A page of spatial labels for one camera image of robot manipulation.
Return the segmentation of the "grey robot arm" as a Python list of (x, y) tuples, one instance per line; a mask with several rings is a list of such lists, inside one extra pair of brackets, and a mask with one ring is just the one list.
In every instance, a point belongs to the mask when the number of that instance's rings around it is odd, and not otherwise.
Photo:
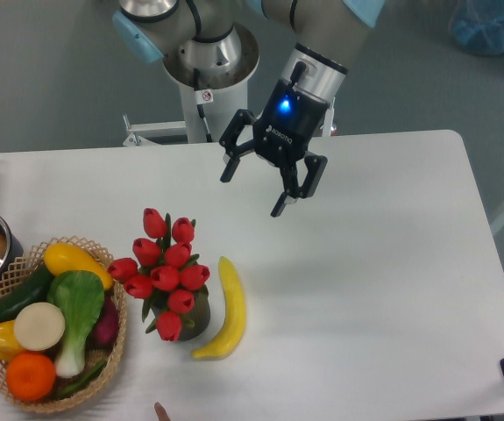
[(178, 84), (188, 141), (224, 148), (222, 181), (255, 153), (280, 170), (273, 215), (314, 195), (327, 160), (311, 153), (330, 133), (333, 103), (383, 4), (380, 1), (252, 1), (250, 7), (298, 37), (259, 115), (247, 109), (247, 83), (259, 63), (253, 34), (232, 1), (123, 1), (113, 25), (142, 61), (161, 61)]

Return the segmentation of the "person fingertip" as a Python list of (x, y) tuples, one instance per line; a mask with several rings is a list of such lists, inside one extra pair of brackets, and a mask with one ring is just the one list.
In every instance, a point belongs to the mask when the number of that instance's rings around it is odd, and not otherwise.
[(170, 417), (162, 404), (156, 402), (154, 404), (154, 410), (159, 421), (170, 421)]

